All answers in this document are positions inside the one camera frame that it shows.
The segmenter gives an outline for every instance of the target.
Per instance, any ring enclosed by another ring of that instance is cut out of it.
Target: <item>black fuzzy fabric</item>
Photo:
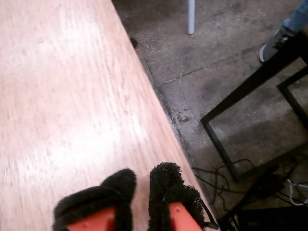
[[[136,188],[136,176],[123,169],[106,178],[100,186],[88,188],[62,199],[54,209],[54,231],[68,231],[67,225],[115,206],[115,231],[132,231],[130,203]]]
[[[172,231],[169,203],[181,202],[200,228],[205,228],[202,201],[199,192],[185,186],[180,167],[165,162],[150,173],[150,201],[148,231]]]

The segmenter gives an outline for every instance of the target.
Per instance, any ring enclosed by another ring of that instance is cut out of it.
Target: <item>wooden table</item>
[[[125,167],[135,231],[154,166],[200,191],[111,1],[1,1],[0,28],[0,230],[51,230],[62,197]]]

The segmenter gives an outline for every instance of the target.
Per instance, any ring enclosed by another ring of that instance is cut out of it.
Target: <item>gray shoe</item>
[[[262,63],[267,62],[290,38],[292,37],[286,35],[281,30],[278,30],[274,37],[261,48],[259,54],[260,61]]]

